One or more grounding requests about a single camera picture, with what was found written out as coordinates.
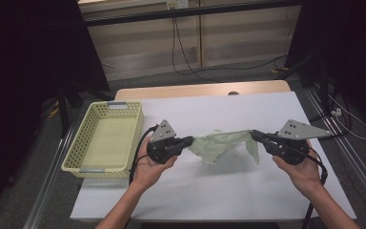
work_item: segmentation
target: wall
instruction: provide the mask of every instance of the wall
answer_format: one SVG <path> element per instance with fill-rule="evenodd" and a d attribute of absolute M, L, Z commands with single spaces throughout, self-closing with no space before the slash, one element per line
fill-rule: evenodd
<path fill-rule="evenodd" d="M 166 9 L 166 1 L 83 0 L 85 18 L 129 15 Z M 191 0 L 190 7 L 245 3 Z M 180 38 L 192 68 L 270 59 L 287 52 L 300 7 L 250 10 L 177 18 Z M 172 19 L 89 28 L 108 80 L 172 72 Z M 188 69 L 175 35 L 175 65 Z M 152 59 L 152 64 L 142 63 Z"/>

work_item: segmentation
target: green fabric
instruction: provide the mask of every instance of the green fabric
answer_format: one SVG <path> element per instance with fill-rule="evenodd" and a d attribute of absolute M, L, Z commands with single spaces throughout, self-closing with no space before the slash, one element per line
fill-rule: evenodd
<path fill-rule="evenodd" d="M 254 161 L 258 164 L 257 144 L 252 139 L 250 131 L 222 133 L 220 130 L 215 130 L 210 135 L 195 137 L 192 146 L 188 147 L 188 149 L 195 155 L 201 156 L 205 163 L 213 164 L 233 144 L 242 141 L 245 141 L 246 150 L 254 157 Z"/>

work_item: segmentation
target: gray bracket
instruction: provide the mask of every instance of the gray bracket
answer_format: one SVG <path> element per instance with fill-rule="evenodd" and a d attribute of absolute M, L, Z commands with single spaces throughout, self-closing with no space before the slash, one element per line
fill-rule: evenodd
<path fill-rule="evenodd" d="M 320 138 L 332 134 L 329 131 L 290 119 L 277 135 L 283 138 L 302 140 L 315 137 Z"/>
<path fill-rule="evenodd" d="M 175 137 L 176 132 L 166 119 L 163 119 L 156 131 L 153 133 L 150 142 L 160 141 L 167 138 Z"/>

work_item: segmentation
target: dark background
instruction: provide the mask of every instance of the dark background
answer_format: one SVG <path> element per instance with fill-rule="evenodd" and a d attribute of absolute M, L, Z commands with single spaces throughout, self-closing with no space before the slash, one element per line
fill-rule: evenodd
<path fill-rule="evenodd" d="M 76 1 L 0 1 L 0 192 L 31 143 L 44 100 L 69 91 L 67 79 L 109 89 L 88 30 L 51 26 L 75 21 L 83 21 Z"/>
<path fill-rule="evenodd" d="M 71 89 L 67 79 L 109 88 L 87 29 L 58 26 L 82 20 L 72 0 L 0 1 L 0 193 L 37 130 L 44 100 Z M 336 89 L 366 116 L 366 1 L 305 5 L 287 66 L 308 53 L 314 58 L 301 69 L 303 85 L 319 80 L 323 59 Z"/>

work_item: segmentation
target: person's left hand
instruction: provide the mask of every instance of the person's left hand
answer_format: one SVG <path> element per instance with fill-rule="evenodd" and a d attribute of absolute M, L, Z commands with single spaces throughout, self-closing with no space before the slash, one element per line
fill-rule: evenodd
<path fill-rule="evenodd" d="M 177 160 L 177 156 L 171 157 L 165 164 L 158 164 L 151 160 L 147 156 L 147 147 L 148 142 L 150 141 L 149 137 L 146 137 L 144 142 L 139 149 L 137 159 L 139 159 L 136 170 L 135 177 L 133 179 L 133 183 L 138 184 L 144 190 L 149 189 L 153 186 L 160 178 L 162 173 L 171 168 L 174 165 L 174 162 Z"/>

